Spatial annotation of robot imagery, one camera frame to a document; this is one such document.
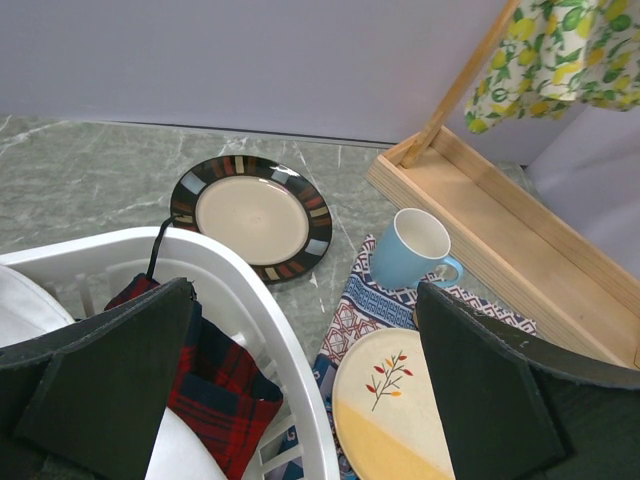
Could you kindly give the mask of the red plaid garment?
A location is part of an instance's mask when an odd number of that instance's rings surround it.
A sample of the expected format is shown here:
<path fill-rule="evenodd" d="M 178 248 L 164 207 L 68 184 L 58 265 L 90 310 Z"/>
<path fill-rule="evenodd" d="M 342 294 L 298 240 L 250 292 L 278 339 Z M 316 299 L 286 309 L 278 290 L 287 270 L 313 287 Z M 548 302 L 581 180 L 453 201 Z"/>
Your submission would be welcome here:
<path fill-rule="evenodd" d="M 147 479 L 240 479 L 284 395 L 254 358 L 193 307 Z"/>

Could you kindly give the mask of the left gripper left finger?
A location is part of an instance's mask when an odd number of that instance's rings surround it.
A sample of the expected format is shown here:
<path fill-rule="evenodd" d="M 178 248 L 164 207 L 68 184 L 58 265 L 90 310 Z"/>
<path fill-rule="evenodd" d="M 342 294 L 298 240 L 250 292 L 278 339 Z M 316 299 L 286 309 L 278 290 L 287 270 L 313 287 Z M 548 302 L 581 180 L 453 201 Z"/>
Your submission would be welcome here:
<path fill-rule="evenodd" d="M 99 479 L 145 477 L 193 305 L 175 278 L 99 315 L 1 351 L 1 476 L 48 456 Z"/>

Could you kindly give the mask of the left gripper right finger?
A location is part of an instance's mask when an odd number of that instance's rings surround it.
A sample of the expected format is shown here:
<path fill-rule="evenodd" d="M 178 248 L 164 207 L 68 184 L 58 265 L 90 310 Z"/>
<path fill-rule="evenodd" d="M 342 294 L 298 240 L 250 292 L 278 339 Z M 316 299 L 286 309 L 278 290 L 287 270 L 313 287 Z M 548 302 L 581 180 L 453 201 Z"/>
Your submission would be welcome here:
<path fill-rule="evenodd" d="M 431 283 L 415 313 L 456 478 L 638 478 L 637 370 L 560 348 Z"/>

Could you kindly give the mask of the white cloth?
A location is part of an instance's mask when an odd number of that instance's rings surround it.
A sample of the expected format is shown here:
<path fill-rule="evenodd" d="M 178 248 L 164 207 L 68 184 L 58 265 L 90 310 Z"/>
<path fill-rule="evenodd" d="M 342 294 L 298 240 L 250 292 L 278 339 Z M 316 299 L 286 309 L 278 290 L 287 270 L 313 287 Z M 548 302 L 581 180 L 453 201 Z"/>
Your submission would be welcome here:
<path fill-rule="evenodd" d="M 1 268 L 1 345 L 35 338 L 74 322 L 46 290 L 14 269 Z M 223 479 L 202 442 L 166 409 L 146 472 L 148 479 Z"/>

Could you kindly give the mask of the lemon print cloth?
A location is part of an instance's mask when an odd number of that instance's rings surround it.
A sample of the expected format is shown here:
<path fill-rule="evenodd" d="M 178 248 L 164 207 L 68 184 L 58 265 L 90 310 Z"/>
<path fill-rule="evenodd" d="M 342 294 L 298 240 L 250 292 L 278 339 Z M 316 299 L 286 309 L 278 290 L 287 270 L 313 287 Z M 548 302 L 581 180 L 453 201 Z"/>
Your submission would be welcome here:
<path fill-rule="evenodd" d="M 523 1 L 465 120 L 482 134 L 506 119 L 559 119 L 572 103 L 628 111 L 639 104 L 639 4 Z"/>

